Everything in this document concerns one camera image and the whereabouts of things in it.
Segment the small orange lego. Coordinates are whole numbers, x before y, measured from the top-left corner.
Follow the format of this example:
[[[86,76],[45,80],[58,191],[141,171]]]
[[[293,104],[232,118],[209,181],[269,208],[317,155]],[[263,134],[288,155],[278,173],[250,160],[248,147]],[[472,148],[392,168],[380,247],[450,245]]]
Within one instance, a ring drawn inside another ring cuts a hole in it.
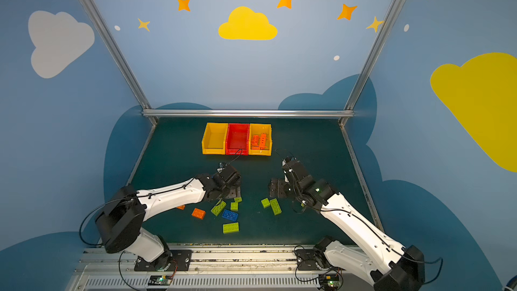
[[[251,140],[251,149],[259,150],[260,149],[261,136],[254,135]]]

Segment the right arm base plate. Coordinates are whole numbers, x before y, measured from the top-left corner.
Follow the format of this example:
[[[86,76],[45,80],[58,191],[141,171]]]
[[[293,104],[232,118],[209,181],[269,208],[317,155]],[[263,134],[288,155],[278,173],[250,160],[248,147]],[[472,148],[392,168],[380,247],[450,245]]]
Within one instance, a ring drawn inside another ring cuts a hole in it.
[[[314,249],[295,249],[298,271],[322,271],[329,267],[322,253]]]

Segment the orange 2x2 lego low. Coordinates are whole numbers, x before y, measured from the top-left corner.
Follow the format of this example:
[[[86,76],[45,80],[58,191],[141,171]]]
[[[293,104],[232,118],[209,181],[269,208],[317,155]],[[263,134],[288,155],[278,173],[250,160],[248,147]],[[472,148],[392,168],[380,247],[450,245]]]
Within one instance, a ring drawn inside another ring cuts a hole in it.
[[[204,210],[201,210],[199,208],[195,208],[192,212],[192,217],[194,218],[197,218],[197,219],[200,219],[200,220],[203,220],[205,215],[206,215],[206,211]]]

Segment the long orange lego piece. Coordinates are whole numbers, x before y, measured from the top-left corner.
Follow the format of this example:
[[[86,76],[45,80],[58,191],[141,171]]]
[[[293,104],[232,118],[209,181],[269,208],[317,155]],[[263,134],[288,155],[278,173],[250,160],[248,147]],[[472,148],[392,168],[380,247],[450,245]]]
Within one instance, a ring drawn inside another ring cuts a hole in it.
[[[267,147],[267,134],[261,133],[260,140],[259,140],[259,149],[265,150]]]

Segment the green 2x4 lego slanted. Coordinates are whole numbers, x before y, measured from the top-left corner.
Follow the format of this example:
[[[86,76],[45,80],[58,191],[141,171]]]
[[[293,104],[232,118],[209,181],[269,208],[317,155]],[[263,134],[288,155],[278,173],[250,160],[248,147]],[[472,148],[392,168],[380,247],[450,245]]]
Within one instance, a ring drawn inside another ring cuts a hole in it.
[[[226,208],[227,203],[224,200],[219,200],[218,203],[215,204],[211,209],[211,213],[214,216],[219,216]]]

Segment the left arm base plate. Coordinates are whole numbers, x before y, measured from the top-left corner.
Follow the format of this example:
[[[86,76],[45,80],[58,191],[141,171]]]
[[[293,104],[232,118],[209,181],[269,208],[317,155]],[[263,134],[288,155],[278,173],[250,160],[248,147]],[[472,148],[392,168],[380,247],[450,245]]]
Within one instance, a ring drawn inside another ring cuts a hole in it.
[[[166,250],[160,257],[152,262],[137,258],[134,267],[135,272],[186,272],[189,269],[192,250],[177,249]]]

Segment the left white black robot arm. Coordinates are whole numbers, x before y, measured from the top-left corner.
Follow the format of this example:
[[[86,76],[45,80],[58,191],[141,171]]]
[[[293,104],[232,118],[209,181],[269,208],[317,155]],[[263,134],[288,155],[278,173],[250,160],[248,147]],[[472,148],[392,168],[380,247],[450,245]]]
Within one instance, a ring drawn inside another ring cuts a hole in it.
[[[173,263],[171,250],[163,238],[145,230],[143,223],[179,206],[231,199],[241,183],[241,174],[227,164],[213,175],[200,174],[158,189],[123,187],[95,218],[102,246],[108,254],[133,253],[145,269],[166,271]]]

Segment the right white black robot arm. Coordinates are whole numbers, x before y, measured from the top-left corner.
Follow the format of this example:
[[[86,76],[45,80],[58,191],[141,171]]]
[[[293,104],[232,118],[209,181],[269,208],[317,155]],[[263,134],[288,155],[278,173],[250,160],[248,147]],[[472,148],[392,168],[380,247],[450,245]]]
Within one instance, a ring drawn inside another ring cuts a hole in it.
[[[282,171],[284,179],[273,179],[270,186],[334,223],[359,248],[324,238],[315,253],[325,264],[352,273],[375,290],[419,290],[425,284],[424,254],[417,247],[390,238],[326,180],[315,180],[297,158],[285,158]]]

